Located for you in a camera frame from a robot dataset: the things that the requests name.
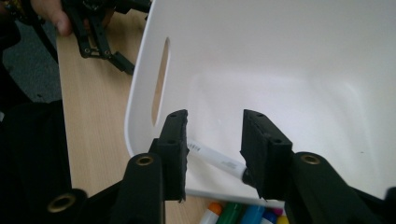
wooden table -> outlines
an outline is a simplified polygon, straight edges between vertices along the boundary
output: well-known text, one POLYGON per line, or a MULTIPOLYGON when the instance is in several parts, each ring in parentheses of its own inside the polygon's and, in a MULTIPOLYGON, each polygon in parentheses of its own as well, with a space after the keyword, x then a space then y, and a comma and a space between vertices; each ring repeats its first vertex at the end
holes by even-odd
MULTIPOLYGON (((113 53, 136 62, 146 16, 115 13, 106 28, 113 53)), ((107 61, 81 58, 73 35, 58 37, 57 48, 72 184, 92 196, 120 181, 130 159, 123 127, 132 77, 107 61)), ((198 223, 210 201, 167 202, 166 221, 198 223)))

orange marker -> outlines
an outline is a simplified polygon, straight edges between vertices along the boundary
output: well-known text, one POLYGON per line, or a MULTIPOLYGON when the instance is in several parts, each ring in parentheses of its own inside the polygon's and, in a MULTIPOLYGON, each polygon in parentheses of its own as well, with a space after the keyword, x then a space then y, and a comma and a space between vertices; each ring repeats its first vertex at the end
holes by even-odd
POLYGON ((201 218, 200 224, 216 224, 221 214, 222 207, 219 203, 211 203, 201 218))

